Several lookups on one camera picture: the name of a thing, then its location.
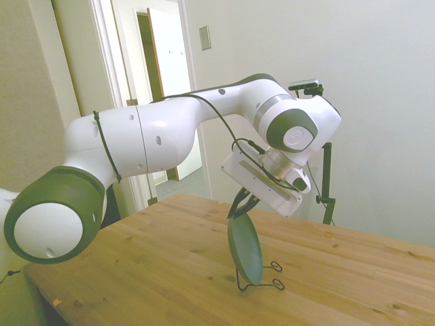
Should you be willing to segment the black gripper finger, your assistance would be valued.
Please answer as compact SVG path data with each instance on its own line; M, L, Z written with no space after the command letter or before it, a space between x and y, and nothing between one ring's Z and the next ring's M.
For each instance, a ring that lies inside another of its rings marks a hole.
M259 203L259 201L260 201L259 198L257 198L254 195L251 195L244 205L237 208L237 215L247 214L251 209L253 209Z
M230 210L228 212L228 218L231 217L237 218L247 212L245 204L239 207L241 201L246 199L246 197L247 197L247 190L245 188L241 188L237 193L237 195L234 197L232 206L230 207Z

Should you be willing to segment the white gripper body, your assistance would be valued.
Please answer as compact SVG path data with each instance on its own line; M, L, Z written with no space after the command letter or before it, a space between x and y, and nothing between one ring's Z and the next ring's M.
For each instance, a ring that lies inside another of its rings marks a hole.
M222 170L283 217L292 216L302 203L300 192L279 187L240 149L234 149L224 160Z

